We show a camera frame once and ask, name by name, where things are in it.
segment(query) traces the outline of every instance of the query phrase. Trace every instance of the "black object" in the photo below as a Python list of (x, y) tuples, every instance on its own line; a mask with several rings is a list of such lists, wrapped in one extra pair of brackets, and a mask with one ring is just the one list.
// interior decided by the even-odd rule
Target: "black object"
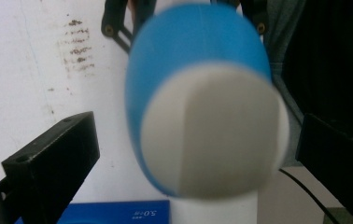
[(2, 162), (0, 223), (56, 223), (99, 156), (92, 112), (55, 124)]
[(307, 114), (296, 158), (353, 215), (353, 133)]
[(212, 4), (225, 4), (238, 7), (241, 4), (244, 16), (255, 26), (260, 35), (267, 32), (269, 16), (267, 14), (267, 0), (211, 0)]
[[(135, 0), (134, 29), (131, 34), (124, 26), (124, 17), (128, 0), (106, 0), (104, 16), (101, 22), (101, 32), (107, 37), (113, 38), (126, 52), (134, 42), (134, 37), (142, 25), (153, 15), (156, 0)], [(131, 42), (130, 46), (121, 37), (122, 32)]]
[(283, 78), (304, 113), (353, 130), (353, 0), (306, 1)]
[(353, 215), (353, 0), (305, 1), (282, 76), (305, 114), (297, 160)]
[[(133, 0), (135, 5), (134, 29), (131, 34), (124, 26), (124, 17), (128, 0), (106, 0), (104, 16), (101, 22), (101, 32), (111, 37), (127, 53), (134, 42), (144, 23), (153, 16), (156, 0)], [(232, 7), (236, 6), (238, 0), (210, 0), (211, 3), (222, 3)], [(258, 33), (263, 35), (268, 29), (267, 0), (240, 0), (244, 15), (253, 23)], [(122, 32), (130, 41), (130, 45), (121, 37)]]

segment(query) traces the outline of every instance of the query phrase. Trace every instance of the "dirty smudge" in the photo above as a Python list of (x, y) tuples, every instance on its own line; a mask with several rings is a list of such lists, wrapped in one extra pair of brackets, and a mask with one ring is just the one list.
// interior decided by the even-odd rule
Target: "dirty smudge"
[(81, 23), (83, 23), (82, 21), (77, 21), (77, 20), (72, 20), (71, 22), (69, 22), (68, 24), (70, 26), (76, 26), (76, 25), (80, 25)]
[(92, 47), (90, 46), (90, 28), (83, 21), (71, 20), (64, 26), (64, 37), (57, 42), (66, 77), (93, 76)]
[(83, 48), (83, 49), (72, 49), (71, 51), (69, 51), (70, 54), (81, 54), (86, 52), (87, 50), (92, 49), (92, 48)]

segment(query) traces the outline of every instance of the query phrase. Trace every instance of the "black clip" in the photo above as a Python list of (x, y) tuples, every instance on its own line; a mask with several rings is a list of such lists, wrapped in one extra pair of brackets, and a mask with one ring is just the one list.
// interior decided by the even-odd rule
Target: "black clip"
[(252, 22), (258, 34), (264, 35), (267, 32), (269, 24), (267, 0), (211, 0), (211, 3), (221, 3), (237, 8), (239, 4), (238, 1), (241, 3), (244, 16)]
[[(147, 21), (147, 19), (153, 15), (154, 8), (156, 7), (156, 0), (133, 1), (135, 7), (135, 15), (134, 29), (132, 34), (124, 26), (127, 2), (127, 0), (106, 0), (101, 31), (103, 35), (113, 38), (116, 43), (118, 43), (119, 46), (128, 53), (130, 51), (131, 45), (133, 44), (134, 37), (142, 25)], [(127, 39), (130, 41), (130, 45), (127, 44), (122, 38), (120, 38), (119, 32), (122, 32), (127, 37)]]

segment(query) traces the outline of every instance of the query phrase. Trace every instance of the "blue and white object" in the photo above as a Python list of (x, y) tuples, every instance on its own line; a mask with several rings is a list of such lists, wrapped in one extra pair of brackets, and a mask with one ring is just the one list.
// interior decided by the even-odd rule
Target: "blue and white object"
[(222, 5), (171, 7), (131, 50), (127, 119), (148, 180), (200, 199), (256, 189), (287, 149), (288, 116), (251, 23)]

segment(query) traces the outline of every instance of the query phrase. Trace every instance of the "blue box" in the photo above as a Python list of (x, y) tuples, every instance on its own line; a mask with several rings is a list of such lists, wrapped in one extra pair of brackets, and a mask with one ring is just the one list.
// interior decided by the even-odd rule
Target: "blue box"
[(58, 224), (169, 224), (169, 201), (71, 203)]

